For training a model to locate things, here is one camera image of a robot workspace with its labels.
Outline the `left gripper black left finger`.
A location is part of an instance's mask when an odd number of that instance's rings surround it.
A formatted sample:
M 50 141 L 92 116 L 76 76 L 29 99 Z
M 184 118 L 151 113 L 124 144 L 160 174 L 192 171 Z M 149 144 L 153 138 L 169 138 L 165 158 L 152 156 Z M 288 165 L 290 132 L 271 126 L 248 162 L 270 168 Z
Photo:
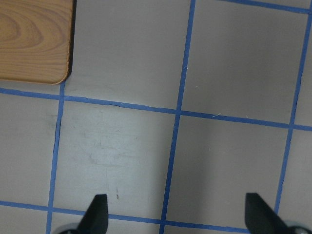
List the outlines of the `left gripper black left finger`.
M 107 195 L 95 195 L 76 229 L 78 234 L 105 234 L 108 230 Z

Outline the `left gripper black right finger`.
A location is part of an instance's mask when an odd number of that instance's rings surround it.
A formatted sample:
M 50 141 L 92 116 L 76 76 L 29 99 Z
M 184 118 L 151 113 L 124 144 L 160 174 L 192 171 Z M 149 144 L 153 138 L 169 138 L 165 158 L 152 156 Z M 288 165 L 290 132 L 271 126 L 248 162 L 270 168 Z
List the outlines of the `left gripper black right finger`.
M 294 228 L 270 208 L 258 193 L 245 195 L 245 225 L 251 234 L 294 234 Z

